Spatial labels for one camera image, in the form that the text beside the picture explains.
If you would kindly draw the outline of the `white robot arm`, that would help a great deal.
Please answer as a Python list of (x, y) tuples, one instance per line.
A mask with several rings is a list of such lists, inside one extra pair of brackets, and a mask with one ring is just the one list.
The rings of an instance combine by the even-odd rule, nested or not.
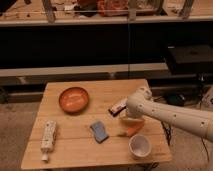
[(213, 112), (155, 102), (147, 87), (139, 87), (126, 98), (126, 117), (139, 119), (143, 115), (213, 142)]

